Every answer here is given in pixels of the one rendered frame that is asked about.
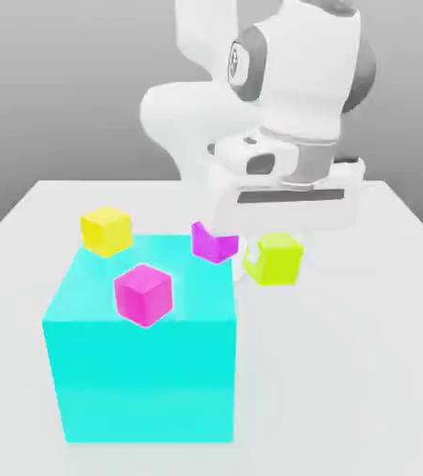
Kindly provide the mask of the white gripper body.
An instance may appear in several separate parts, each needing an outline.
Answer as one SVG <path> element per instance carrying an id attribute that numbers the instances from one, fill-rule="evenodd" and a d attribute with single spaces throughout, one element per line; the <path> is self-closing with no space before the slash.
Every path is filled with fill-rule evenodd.
<path id="1" fill-rule="evenodd" d="M 311 233 L 347 227 L 357 216 L 365 171 L 362 158 L 338 157 L 327 178 L 307 190 L 295 190 L 290 186 L 245 187 L 217 166 L 212 186 L 212 233 Z"/>

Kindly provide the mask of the small lime cube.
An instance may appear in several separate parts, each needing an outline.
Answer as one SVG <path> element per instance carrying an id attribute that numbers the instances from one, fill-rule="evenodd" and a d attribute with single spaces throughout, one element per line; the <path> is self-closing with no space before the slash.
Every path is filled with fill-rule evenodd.
<path id="1" fill-rule="evenodd" d="M 254 278 L 259 285 L 291 285 L 297 280 L 304 247 L 287 232 L 263 233 Z"/>

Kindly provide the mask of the small purple cube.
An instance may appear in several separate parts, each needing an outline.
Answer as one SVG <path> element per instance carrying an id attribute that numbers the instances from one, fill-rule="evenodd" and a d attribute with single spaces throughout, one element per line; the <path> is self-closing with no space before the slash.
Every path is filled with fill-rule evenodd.
<path id="1" fill-rule="evenodd" d="M 201 222 L 192 224 L 192 252 L 198 258 L 219 264 L 234 256 L 238 248 L 238 236 L 215 236 Z"/>

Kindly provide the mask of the small pink cube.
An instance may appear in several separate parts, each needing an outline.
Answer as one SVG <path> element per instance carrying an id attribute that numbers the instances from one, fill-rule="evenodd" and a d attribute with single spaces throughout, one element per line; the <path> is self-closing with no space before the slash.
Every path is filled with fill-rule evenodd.
<path id="1" fill-rule="evenodd" d="M 116 311 L 148 328 L 173 309 L 172 276 L 140 263 L 113 280 Z"/>

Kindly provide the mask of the small yellow cube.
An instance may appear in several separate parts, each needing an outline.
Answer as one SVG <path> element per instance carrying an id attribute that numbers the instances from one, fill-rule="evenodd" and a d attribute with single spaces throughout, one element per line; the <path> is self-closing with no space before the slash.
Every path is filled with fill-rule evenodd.
<path id="1" fill-rule="evenodd" d="M 112 206 L 84 214 L 81 233 L 84 248 L 102 258 L 110 258 L 133 243 L 131 217 Z"/>

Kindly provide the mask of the large cyan box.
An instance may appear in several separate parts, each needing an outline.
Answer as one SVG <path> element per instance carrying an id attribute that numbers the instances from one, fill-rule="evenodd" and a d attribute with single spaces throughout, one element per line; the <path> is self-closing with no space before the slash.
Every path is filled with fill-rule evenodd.
<path id="1" fill-rule="evenodd" d="M 173 307 L 149 327 L 116 310 L 116 277 L 170 275 Z M 70 443 L 228 443 L 236 311 L 231 263 L 195 256 L 187 234 L 139 234 L 101 258 L 79 249 L 43 318 Z"/>

